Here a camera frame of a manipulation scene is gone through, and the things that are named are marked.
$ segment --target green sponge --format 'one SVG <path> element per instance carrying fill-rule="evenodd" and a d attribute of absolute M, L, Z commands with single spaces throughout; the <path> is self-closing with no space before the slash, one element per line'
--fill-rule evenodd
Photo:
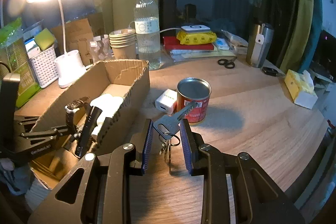
<path fill-rule="evenodd" d="M 41 51 L 45 51 L 55 42 L 56 38 L 47 28 L 45 28 L 42 32 L 35 36 L 34 40 L 40 47 Z"/>

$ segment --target yellow tissue box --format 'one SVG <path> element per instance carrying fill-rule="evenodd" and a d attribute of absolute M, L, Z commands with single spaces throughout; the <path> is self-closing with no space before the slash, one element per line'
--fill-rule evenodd
<path fill-rule="evenodd" d="M 303 75 L 288 70 L 285 77 L 285 84 L 293 98 L 294 104 L 312 109 L 317 101 L 317 95 L 311 91 Z"/>
<path fill-rule="evenodd" d="M 202 45 L 215 42 L 217 35 L 214 32 L 186 33 L 179 31 L 176 38 L 181 45 Z"/>

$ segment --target scissors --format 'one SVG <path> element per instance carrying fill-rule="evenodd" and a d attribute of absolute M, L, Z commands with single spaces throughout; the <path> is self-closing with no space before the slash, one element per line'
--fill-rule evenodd
<path fill-rule="evenodd" d="M 227 69 L 233 69 L 235 68 L 235 63 L 234 61 L 237 59 L 237 57 L 232 58 L 231 60 L 228 59 L 219 59 L 217 61 L 218 65 L 224 66 Z"/>

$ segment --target green package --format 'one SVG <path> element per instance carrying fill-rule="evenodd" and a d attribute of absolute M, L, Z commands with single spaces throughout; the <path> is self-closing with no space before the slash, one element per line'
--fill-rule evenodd
<path fill-rule="evenodd" d="M 28 63 L 28 54 L 22 38 L 21 18 L 0 29 L 0 61 L 6 63 L 12 73 L 19 73 L 21 76 L 16 107 L 22 107 L 41 88 L 34 79 Z M 6 67 L 0 65 L 0 86 L 1 79 L 7 73 Z"/>

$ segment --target clear plastic container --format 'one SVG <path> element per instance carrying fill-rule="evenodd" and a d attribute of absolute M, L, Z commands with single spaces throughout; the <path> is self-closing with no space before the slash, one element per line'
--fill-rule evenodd
<path fill-rule="evenodd" d="M 159 29 L 159 9 L 154 0 L 137 0 L 134 23 L 139 58 L 149 61 L 149 69 L 159 69 L 162 63 Z"/>

